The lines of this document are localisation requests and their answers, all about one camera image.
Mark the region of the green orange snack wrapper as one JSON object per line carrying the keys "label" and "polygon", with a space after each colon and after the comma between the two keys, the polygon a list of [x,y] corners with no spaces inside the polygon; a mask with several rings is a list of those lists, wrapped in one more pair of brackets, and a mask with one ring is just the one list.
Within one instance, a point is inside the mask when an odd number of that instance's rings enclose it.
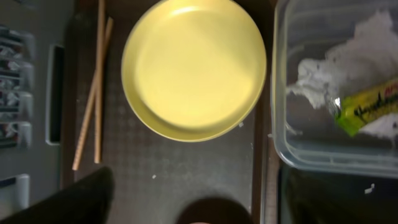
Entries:
{"label": "green orange snack wrapper", "polygon": [[330,102],[336,123],[350,136],[383,116],[397,114],[397,79]]}

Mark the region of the white tissue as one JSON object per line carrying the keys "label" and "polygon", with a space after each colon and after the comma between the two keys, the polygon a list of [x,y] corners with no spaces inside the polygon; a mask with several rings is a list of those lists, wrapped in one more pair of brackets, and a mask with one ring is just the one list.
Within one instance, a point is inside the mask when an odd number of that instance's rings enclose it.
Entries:
{"label": "white tissue", "polygon": [[[303,59],[297,81],[286,92],[305,97],[315,110],[328,109],[338,126],[330,111],[331,101],[397,79],[397,32],[393,25],[389,11],[376,11],[356,24],[352,39],[332,47],[323,60]],[[383,116],[357,134],[395,139],[397,114]]]}

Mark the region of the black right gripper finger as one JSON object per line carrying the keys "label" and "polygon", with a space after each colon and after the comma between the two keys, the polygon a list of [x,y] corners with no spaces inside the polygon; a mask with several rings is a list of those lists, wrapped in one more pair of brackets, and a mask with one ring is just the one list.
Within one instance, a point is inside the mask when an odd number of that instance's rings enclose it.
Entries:
{"label": "black right gripper finger", "polygon": [[1,220],[2,224],[103,224],[114,195],[114,177],[102,167],[48,199]]}

